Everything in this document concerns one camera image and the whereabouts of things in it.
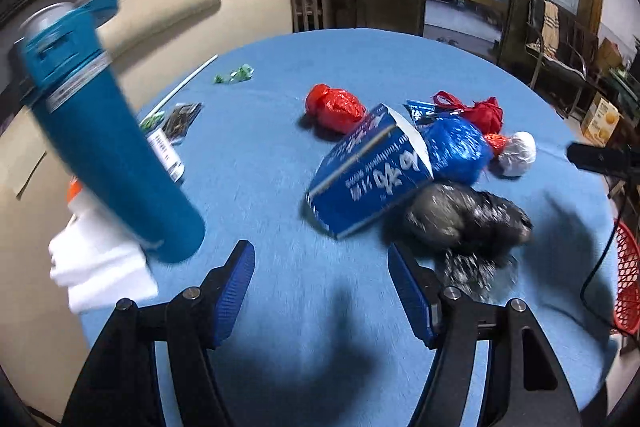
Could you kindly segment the black plastic bag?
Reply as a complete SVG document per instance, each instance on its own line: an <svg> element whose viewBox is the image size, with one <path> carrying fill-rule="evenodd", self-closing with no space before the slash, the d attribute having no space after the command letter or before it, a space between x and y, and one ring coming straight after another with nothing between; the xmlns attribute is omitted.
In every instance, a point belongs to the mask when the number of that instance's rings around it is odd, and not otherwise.
<svg viewBox="0 0 640 427"><path fill-rule="evenodd" d="M427 185L406 210L405 224L436 257L442 281L481 303L495 303L515 285L511 251L533 232L514 202L454 182Z"/></svg>

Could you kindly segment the white plastic bag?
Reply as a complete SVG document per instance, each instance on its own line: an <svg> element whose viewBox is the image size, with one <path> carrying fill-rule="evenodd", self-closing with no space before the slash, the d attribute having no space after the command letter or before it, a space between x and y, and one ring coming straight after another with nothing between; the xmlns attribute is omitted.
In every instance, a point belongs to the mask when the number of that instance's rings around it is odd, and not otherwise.
<svg viewBox="0 0 640 427"><path fill-rule="evenodd" d="M506 146L498 156L503 176L518 178L533 167L537 158L536 142L526 131L515 132L506 140Z"/></svg>

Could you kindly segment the orange snack wrapper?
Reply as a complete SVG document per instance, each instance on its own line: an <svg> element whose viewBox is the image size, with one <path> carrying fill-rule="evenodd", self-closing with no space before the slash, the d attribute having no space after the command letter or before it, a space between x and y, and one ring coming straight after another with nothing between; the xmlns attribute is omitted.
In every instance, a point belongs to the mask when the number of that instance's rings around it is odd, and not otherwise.
<svg viewBox="0 0 640 427"><path fill-rule="evenodd" d="M491 148L492 155L494 155L495 158L502 154L506 148L506 144L509 143L509 137L499 133L487 133L484 135L484 139Z"/></svg>

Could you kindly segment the blue toothpaste box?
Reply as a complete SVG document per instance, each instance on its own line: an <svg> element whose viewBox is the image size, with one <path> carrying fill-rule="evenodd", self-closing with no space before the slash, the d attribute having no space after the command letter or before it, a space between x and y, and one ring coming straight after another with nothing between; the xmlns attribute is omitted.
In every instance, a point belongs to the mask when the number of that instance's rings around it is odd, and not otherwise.
<svg viewBox="0 0 640 427"><path fill-rule="evenodd" d="M381 103L323 158L306 202L320 227L341 239L433 181L419 131Z"/></svg>

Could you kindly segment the red knotted cloth bag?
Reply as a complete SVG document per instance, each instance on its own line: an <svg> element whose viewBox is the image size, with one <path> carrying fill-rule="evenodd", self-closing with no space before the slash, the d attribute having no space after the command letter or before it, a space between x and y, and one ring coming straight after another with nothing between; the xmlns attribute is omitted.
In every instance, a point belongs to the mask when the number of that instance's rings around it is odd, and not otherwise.
<svg viewBox="0 0 640 427"><path fill-rule="evenodd" d="M452 94L439 91L433 96L433 102L440 108L457 112L483 134L499 134L502 130L503 109L494 96L469 106Z"/></svg>

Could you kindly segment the blue plastic bag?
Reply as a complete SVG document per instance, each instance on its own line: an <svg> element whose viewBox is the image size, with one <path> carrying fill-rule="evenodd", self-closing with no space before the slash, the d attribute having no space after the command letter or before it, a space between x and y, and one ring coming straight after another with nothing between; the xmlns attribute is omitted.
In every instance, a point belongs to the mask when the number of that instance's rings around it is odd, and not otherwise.
<svg viewBox="0 0 640 427"><path fill-rule="evenodd" d="M480 129L462 117L439 117L418 129L436 181L473 185L494 157Z"/></svg>

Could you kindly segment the blue foil wrapper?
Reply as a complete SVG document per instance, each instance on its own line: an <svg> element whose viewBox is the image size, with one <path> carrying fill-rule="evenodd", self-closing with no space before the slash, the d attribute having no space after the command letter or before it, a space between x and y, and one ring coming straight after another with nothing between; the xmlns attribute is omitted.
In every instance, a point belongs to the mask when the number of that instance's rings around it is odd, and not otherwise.
<svg viewBox="0 0 640 427"><path fill-rule="evenodd" d="M418 126L427 126L440 117L450 114L450 110L434 103L408 100L405 109L411 120Z"/></svg>

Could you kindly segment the small red plastic bag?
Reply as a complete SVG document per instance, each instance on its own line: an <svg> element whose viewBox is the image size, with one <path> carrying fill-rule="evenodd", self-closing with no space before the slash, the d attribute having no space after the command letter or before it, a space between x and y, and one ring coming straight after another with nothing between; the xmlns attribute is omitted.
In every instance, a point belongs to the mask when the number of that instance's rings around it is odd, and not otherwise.
<svg viewBox="0 0 640 427"><path fill-rule="evenodd" d="M321 127L347 134L357 127L367 109L350 92L318 83L311 88L305 101L306 113Z"/></svg>

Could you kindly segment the black metal chair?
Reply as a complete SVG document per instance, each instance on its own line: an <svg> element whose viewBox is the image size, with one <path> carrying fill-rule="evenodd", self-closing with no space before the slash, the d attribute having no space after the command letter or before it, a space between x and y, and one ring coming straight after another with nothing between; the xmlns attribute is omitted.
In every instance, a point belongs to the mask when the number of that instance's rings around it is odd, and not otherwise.
<svg viewBox="0 0 640 427"><path fill-rule="evenodd" d="M556 96L556 109L564 118L570 118L578 109L582 92L595 88L589 78L589 66L596 57L597 36L578 23L576 17L559 8L560 41L556 49L546 48L542 38L544 23L544 2L549 0L529 0L526 16L525 51L535 60L532 79L528 87L535 90L540 75L570 84L577 89L574 100L562 102Z"/></svg>

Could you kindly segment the white tissue stack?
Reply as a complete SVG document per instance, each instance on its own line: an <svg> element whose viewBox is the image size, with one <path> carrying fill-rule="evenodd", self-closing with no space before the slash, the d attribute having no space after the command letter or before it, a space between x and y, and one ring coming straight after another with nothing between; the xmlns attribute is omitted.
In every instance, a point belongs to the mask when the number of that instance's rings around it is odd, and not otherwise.
<svg viewBox="0 0 640 427"><path fill-rule="evenodd" d="M49 243L51 280L67 291L70 312L136 303L158 295L141 246L103 205L82 187L67 203L72 219Z"/></svg>

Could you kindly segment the red plastic basket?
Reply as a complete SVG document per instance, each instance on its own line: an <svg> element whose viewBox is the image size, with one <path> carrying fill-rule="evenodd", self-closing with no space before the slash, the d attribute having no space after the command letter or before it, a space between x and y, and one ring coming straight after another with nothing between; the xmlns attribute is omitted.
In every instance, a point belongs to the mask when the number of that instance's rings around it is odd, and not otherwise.
<svg viewBox="0 0 640 427"><path fill-rule="evenodd" d="M639 332L639 245L624 222L616 228L617 295L614 323L630 335Z"/></svg>

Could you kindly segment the striped scarf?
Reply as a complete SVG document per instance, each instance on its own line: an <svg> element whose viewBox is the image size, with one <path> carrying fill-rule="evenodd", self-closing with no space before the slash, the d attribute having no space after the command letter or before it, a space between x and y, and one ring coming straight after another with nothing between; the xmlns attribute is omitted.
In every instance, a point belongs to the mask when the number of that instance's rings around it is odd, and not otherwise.
<svg viewBox="0 0 640 427"><path fill-rule="evenodd" d="M544 2L544 23L541 31L546 48L556 49L560 41L559 9L551 1Z"/></svg>

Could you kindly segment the dark foil packet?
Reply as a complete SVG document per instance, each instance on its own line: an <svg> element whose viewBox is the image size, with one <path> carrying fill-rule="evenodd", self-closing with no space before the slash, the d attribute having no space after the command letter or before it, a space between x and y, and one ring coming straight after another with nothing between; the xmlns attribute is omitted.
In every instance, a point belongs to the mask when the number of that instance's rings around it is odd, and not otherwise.
<svg viewBox="0 0 640 427"><path fill-rule="evenodd" d="M163 124L163 132L171 144L183 141L202 108L202 103L180 103L175 106Z"/></svg>

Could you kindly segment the white stick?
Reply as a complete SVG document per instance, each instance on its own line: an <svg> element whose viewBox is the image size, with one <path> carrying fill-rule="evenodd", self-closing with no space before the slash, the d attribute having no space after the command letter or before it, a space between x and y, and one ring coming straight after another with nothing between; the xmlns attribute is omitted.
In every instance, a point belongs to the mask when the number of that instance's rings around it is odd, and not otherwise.
<svg viewBox="0 0 640 427"><path fill-rule="evenodd" d="M200 66L198 66L198 68L194 69L193 72L190 72L189 75L186 76L186 78L183 78L183 80L181 80L180 82L178 82L175 87L171 88L170 91L168 91L165 96L163 98L160 99L160 101L158 101L150 110L148 113L143 115L142 119L151 117L153 115L155 115L156 113L158 113L165 105L168 104L168 102L177 94L179 93L184 87L186 87L195 77L198 77L198 75L201 74L201 72L203 72L204 69L206 69L210 64L212 64L213 62L215 62L218 58L218 54L214 54L212 57L209 57L208 60L206 60L204 63L202 63Z"/></svg>

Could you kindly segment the green candy wrapper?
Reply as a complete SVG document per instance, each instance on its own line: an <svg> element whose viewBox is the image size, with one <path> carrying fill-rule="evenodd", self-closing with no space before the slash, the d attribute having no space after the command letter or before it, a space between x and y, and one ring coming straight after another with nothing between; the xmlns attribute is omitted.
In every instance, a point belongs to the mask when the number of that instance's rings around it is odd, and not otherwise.
<svg viewBox="0 0 640 427"><path fill-rule="evenodd" d="M254 75L254 68L248 64L233 69L229 74L217 74L214 78L215 84L232 84L251 80Z"/></svg>

